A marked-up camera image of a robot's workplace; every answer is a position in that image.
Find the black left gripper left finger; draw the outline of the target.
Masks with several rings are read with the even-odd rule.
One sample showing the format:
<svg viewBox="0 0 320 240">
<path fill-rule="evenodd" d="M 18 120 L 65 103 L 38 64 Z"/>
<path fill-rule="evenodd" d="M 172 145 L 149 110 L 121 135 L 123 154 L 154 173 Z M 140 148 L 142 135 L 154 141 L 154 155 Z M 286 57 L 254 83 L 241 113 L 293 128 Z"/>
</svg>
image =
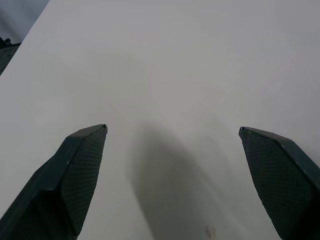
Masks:
<svg viewBox="0 0 320 240">
<path fill-rule="evenodd" d="M 76 240 L 96 186 L 108 128 L 80 129 L 38 168 L 0 219 L 2 240 Z"/>
</svg>

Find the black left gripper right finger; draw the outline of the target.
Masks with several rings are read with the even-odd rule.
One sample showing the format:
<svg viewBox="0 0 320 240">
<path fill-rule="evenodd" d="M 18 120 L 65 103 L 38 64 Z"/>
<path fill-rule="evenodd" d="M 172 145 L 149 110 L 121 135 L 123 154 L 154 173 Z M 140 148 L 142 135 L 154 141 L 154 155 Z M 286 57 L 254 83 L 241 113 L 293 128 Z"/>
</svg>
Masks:
<svg viewBox="0 0 320 240">
<path fill-rule="evenodd" d="M 320 238 L 320 169 L 291 139 L 242 126 L 241 138 L 257 194 L 283 240 Z"/>
</svg>

